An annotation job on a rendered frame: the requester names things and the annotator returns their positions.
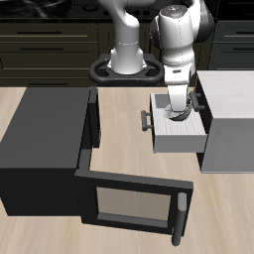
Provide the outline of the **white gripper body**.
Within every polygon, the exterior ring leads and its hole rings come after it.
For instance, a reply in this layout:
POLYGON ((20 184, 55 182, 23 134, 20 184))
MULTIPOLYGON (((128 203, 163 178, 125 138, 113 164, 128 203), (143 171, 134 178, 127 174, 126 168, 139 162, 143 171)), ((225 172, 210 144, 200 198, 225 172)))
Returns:
POLYGON ((184 111, 186 109, 188 96, 188 86, 186 84, 169 85, 168 94, 174 111, 184 111))

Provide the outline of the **black microwave oven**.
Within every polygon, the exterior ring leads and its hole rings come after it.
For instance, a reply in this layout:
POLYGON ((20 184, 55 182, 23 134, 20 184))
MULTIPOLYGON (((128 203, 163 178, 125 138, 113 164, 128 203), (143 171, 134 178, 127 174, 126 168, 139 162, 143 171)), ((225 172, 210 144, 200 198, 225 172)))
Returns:
POLYGON ((193 183, 92 171, 99 146, 95 87, 29 87, 0 141, 0 198, 13 216, 75 216, 86 224, 185 234, 193 183), (168 196, 164 219, 102 212, 97 190, 168 196))

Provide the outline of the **flat black base plate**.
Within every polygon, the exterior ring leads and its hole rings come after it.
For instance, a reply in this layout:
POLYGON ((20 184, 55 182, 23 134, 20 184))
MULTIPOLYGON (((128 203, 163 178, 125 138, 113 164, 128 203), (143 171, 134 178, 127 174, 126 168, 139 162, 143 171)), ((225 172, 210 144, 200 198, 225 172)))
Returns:
POLYGON ((164 68, 152 54, 102 54, 90 66, 88 75, 97 86, 156 86, 164 79, 164 68))

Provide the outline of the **white cabinet drawer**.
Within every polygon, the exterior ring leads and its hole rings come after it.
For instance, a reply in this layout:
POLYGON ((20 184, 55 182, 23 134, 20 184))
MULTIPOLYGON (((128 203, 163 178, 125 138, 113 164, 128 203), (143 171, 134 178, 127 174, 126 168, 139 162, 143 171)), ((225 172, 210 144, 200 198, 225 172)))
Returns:
POLYGON ((150 94, 153 148, 155 153, 202 153, 206 143, 201 118, 193 109, 183 121, 173 121, 164 115, 170 103, 167 93, 150 94))

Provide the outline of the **black and white bowl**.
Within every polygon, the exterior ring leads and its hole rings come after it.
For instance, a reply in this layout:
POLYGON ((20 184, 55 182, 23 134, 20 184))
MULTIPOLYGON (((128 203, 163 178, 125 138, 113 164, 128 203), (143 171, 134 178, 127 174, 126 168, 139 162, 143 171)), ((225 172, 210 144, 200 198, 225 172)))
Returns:
POLYGON ((184 111, 174 111, 171 105, 168 105, 164 110, 164 116, 173 121, 184 121, 191 114, 192 103, 191 99, 187 98, 187 107, 184 111))

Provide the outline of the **white cabinet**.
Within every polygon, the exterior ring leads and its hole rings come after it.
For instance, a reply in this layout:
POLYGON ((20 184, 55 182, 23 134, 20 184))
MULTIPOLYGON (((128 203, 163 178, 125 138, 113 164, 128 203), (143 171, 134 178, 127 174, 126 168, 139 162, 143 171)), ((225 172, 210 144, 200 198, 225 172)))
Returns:
POLYGON ((195 90, 207 134, 200 170, 254 173, 254 70, 199 70, 195 90))

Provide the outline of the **dark kitchen cupboards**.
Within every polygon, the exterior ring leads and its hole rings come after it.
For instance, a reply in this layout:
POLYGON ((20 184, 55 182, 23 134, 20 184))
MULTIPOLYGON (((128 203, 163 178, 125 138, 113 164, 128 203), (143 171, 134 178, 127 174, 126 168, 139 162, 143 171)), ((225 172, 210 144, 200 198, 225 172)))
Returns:
POLYGON ((111 23, 0 23, 0 86, 91 86, 114 39, 111 23))

